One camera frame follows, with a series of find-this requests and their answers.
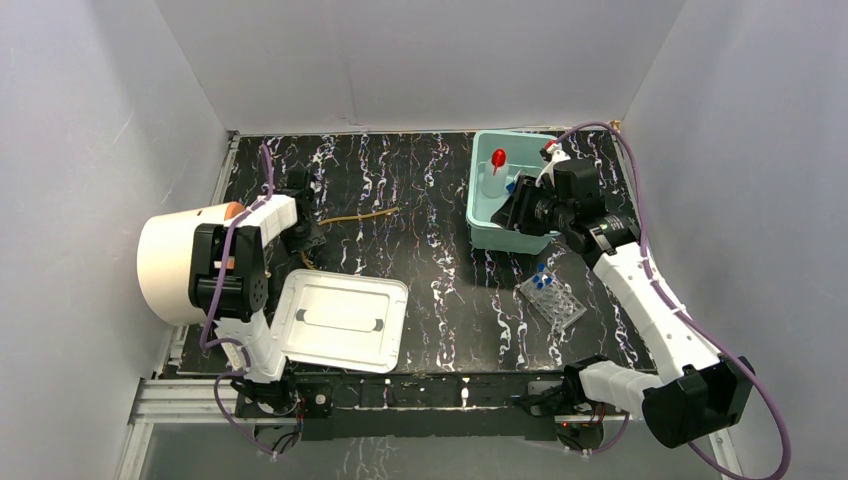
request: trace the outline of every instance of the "storage box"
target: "storage box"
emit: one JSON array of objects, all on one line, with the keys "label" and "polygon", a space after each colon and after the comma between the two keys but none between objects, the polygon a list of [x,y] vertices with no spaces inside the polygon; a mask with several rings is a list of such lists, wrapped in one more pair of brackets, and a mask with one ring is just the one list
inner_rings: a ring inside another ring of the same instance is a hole
[{"label": "storage box", "polygon": [[492,215],[503,206],[509,194],[504,190],[500,198],[489,198],[480,192],[478,185],[483,175],[482,166],[491,161],[492,153],[498,148],[506,152],[510,179],[520,170],[528,175],[538,175],[545,166],[539,150],[554,138],[551,135],[501,130],[482,130],[474,135],[471,176],[468,179],[468,207],[465,210],[465,218],[471,227],[472,247],[536,255],[556,237],[555,233],[534,237],[495,225],[491,222]]}]

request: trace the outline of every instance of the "white bottle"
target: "white bottle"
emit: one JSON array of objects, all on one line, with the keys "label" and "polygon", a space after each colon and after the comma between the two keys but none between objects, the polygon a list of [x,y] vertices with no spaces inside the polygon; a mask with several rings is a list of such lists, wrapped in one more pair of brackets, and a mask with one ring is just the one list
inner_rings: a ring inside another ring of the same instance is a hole
[{"label": "white bottle", "polygon": [[492,160],[483,165],[483,178],[480,179],[480,189],[489,198],[499,198],[506,195],[506,180],[508,176],[506,152],[497,149],[492,153]]}]

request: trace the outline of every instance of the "table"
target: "table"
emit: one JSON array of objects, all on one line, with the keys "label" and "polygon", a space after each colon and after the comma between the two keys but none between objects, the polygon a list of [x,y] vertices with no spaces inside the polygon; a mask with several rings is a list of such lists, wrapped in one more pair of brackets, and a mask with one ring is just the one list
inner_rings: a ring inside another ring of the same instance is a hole
[{"label": "table", "polygon": [[[277,188],[292,167],[314,168],[319,220],[399,207],[391,216],[322,227],[327,243],[310,252],[320,269],[409,286],[396,373],[558,371],[598,353],[625,367],[652,369],[627,314],[562,240],[537,256],[471,248],[465,207],[473,138],[473,132],[242,137],[225,199],[247,204],[261,194],[258,155],[264,142],[274,156]],[[611,135],[583,131],[566,143],[572,157],[595,160],[608,208],[635,216]],[[287,258],[279,242],[266,257],[276,289],[289,271],[303,268],[299,258]],[[588,308],[562,334],[516,289],[539,263]],[[199,331],[196,326],[189,331],[179,374],[226,369],[222,351],[200,352]]]}]

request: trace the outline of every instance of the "teal plastic bin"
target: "teal plastic bin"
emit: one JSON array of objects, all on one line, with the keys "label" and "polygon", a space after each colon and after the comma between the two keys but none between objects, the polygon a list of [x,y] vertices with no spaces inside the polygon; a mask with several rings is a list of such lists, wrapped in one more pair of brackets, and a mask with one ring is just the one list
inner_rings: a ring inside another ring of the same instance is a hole
[{"label": "teal plastic bin", "polygon": [[556,237],[556,233],[534,237],[504,230],[495,225],[490,219],[503,206],[509,194],[504,189],[504,194],[500,198],[489,198],[483,195],[478,185],[483,175],[481,165],[489,163],[492,153],[498,148],[506,152],[510,179],[520,170],[524,170],[528,175],[538,175],[545,166],[539,150],[553,138],[555,137],[551,135],[501,130],[482,130],[474,135],[474,145],[471,150],[471,178],[468,180],[468,207],[465,210],[465,219],[471,227],[472,247],[536,255],[548,246],[552,238]]}]

